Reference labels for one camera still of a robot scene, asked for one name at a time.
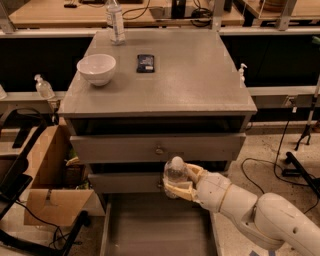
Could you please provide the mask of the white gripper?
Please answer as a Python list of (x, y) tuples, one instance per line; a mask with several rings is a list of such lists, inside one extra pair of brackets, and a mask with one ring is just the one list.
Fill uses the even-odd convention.
[(174, 183), (166, 182), (165, 190), (170, 196), (187, 201), (197, 202), (202, 208), (217, 213), (231, 181), (219, 173), (211, 173), (203, 167), (186, 164), (188, 177), (196, 184), (196, 190), (191, 181)]

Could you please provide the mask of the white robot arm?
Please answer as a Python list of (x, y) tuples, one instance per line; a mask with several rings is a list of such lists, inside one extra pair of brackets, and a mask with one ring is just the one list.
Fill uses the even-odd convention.
[(288, 243), (302, 256), (320, 256), (320, 228), (280, 195), (257, 196), (225, 176), (187, 164), (179, 157), (165, 164), (163, 184), (170, 195), (224, 215), (266, 250)]

